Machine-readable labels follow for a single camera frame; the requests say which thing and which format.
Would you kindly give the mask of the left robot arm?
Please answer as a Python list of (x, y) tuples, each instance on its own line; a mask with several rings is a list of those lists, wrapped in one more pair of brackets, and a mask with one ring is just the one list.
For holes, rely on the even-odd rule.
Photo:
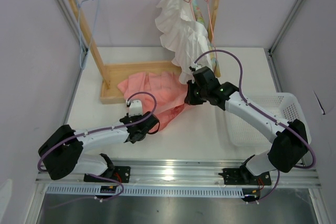
[(134, 144), (157, 133), (159, 127), (159, 119), (151, 112), (126, 115), (112, 126), (91, 130), (75, 131), (68, 124), (62, 125), (39, 148), (37, 168), (52, 180), (83, 174), (85, 182), (119, 182), (117, 168), (107, 154), (93, 156), (88, 152), (111, 144)]

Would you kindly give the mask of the pink pleated skirt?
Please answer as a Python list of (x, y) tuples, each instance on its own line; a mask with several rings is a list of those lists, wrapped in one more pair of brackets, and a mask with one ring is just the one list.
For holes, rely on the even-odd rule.
[(153, 109), (154, 100), (150, 96), (153, 95), (157, 102), (154, 115), (160, 120), (160, 126), (155, 126), (154, 130), (162, 131), (178, 115), (191, 108), (184, 103), (187, 85), (181, 84), (178, 78), (179, 75), (166, 71), (161, 74), (139, 72), (128, 76), (117, 87), (125, 99), (141, 92), (134, 98), (141, 101), (144, 113)]

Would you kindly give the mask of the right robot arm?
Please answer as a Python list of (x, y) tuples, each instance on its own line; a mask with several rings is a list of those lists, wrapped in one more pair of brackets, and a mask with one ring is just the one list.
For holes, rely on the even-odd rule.
[(269, 151), (246, 159), (234, 176), (235, 181), (248, 185), (272, 170), (287, 173), (306, 155), (308, 134), (302, 121), (288, 121), (272, 115), (244, 97), (239, 87), (230, 82), (221, 84), (209, 67), (192, 68), (191, 71), (193, 79), (187, 82), (186, 104), (209, 102), (241, 118), (272, 144)]

